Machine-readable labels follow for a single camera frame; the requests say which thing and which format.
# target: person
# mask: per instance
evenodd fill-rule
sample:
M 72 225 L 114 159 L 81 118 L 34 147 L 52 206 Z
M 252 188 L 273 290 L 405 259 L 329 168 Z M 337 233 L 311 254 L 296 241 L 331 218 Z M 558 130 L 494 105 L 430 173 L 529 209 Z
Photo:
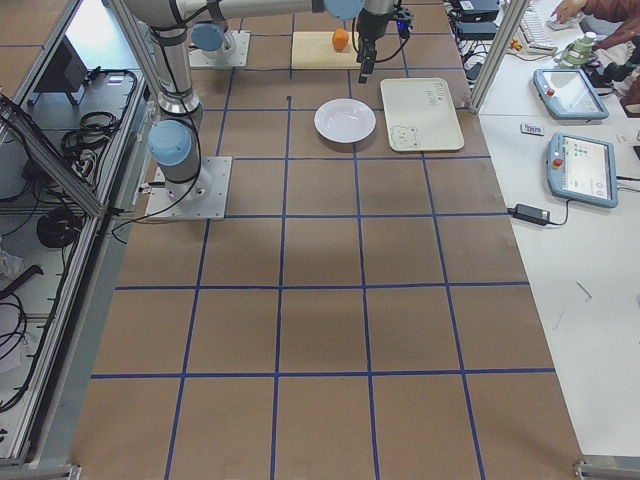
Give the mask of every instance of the person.
M 580 11 L 600 20 L 622 22 L 615 32 L 598 42 L 594 53 L 604 66 L 610 62 L 624 64 L 635 49 L 631 39 L 640 34 L 640 0 L 562 0 L 553 14 L 562 24 Z M 640 82 L 635 81 L 638 70 L 636 68 L 625 81 L 614 84 L 622 97 L 620 103 L 633 114 L 640 113 Z

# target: metal bracket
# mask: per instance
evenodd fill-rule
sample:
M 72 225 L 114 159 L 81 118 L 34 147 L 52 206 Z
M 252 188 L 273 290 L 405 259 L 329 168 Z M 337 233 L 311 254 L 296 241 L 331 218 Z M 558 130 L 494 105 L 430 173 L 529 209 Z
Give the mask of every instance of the metal bracket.
M 176 204 L 166 212 L 153 215 L 149 220 L 222 220 L 227 206 L 229 178 L 231 177 L 231 157 L 203 157 L 202 168 L 209 173 L 212 183 L 205 195 L 197 200 Z M 164 182 L 164 175 L 158 168 L 155 182 Z M 164 188 L 155 188 L 147 204 L 147 215 L 170 207 L 173 199 Z
M 82 468 L 78 465 L 65 465 L 54 468 L 21 468 L 19 470 L 0 471 L 0 479 L 6 480 L 80 480 Z
M 597 480 L 638 480 L 640 479 L 640 470 L 627 470 L 622 468 L 602 468 L 589 465 L 587 463 L 578 463 L 574 467 L 576 478 L 580 480 L 597 479 Z

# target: white mount plate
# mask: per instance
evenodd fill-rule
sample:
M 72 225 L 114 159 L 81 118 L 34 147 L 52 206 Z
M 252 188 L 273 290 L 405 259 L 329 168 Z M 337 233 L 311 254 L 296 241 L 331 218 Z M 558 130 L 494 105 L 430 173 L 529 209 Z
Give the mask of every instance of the white mount plate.
M 220 55 L 216 58 L 207 57 L 202 50 L 189 52 L 189 63 L 193 69 L 224 70 L 235 67 L 246 67 L 249 56 L 249 40 L 251 33 L 248 30 L 232 32 L 236 40 L 236 49 L 231 55 Z
M 449 85 L 442 78 L 380 82 L 389 144 L 396 152 L 455 151 L 464 137 Z
M 154 215 L 149 220 L 222 220 L 227 207 L 227 193 L 229 191 L 229 178 L 231 177 L 231 157 L 203 157 L 202 168 L 207 170 L 213 182 L 206 196 L 197 201 L 181 202 L 163 213 Z M 164 182 L 164 175 L 158 168 L 155 182 Z M 173 204 L 164 188 L 154 188 L 151 191 L 146 214 L 152 214 L 164 210 Z

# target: white tray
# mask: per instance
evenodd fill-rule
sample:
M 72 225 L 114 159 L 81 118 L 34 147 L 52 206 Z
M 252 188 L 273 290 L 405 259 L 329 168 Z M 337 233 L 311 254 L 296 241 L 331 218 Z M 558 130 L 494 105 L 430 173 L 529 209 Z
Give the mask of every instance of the white tray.
M 447 82 L 398 78 L 380 82 L 389 144 L 396 152 L 455 151 L 464 146 Z

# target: keyboard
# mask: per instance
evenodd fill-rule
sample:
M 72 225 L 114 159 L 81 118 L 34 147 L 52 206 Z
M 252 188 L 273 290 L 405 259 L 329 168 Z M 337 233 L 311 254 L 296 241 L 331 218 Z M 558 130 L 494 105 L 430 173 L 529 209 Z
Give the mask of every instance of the keyboard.
M 516 31 L 516 39 L 522 44 L 522 52 L 532 55 L 555 55 L 558 47 L 553 44 L 544 29 L 538 13 L 529 8 L 524 12 Z

